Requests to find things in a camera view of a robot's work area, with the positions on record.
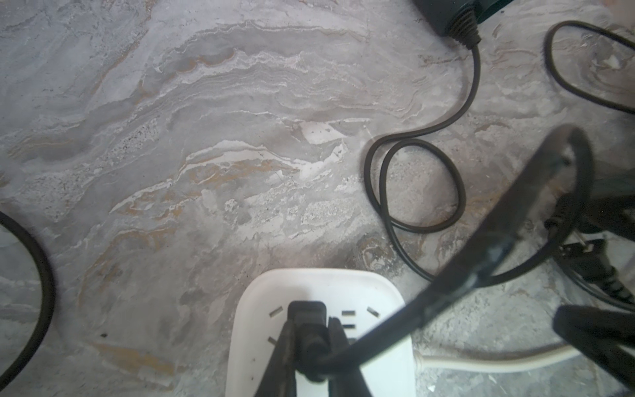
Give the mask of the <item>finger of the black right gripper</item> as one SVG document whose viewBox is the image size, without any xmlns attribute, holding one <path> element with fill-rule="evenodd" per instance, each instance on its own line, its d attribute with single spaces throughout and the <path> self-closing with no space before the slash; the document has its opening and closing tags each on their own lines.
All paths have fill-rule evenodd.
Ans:
<svg viewBox="0 0 635 397">
<path fill-rule="evenodd" d="M 567 210 L 573 205 L 573 193 L 557 200 L 552 216 L 545 228 L 560 227 Z M 634 241 L 634 195 L 606 196 L 590 200 L 574 228 L 583 234 L 610 232 Z"/>
<path fill-rule="evenodd" d="M 633 314 L 567 305 L 558 308 L 552 329 L 613 378 L 634 388 Z"/>
</svg>

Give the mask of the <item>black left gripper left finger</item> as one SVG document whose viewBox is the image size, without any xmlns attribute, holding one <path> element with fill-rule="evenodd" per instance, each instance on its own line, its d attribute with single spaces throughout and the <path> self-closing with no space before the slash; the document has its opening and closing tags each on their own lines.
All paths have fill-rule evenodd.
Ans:
<svg viewBox="0 0 635 397">
<path fill-rule="evenodd" d="M 292 320 L 285 322 L 255 397 L 296 397 L 296 332 Z"/>
</svg>

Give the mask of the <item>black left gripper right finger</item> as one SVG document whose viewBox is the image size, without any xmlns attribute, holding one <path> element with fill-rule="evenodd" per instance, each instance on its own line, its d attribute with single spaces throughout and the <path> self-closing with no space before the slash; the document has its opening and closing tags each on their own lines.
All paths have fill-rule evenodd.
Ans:
<svg viewBox="0 0 635 397">
<path fill-rule="evenodd" d="M 338 318 L 331 317 L 327 325 L 331 353 L 350 346 L 344 327 Z M 330 397 L 371 397 L 370 390 L 359 368 L 338 372 L 328 381 Z"/>
</svg>

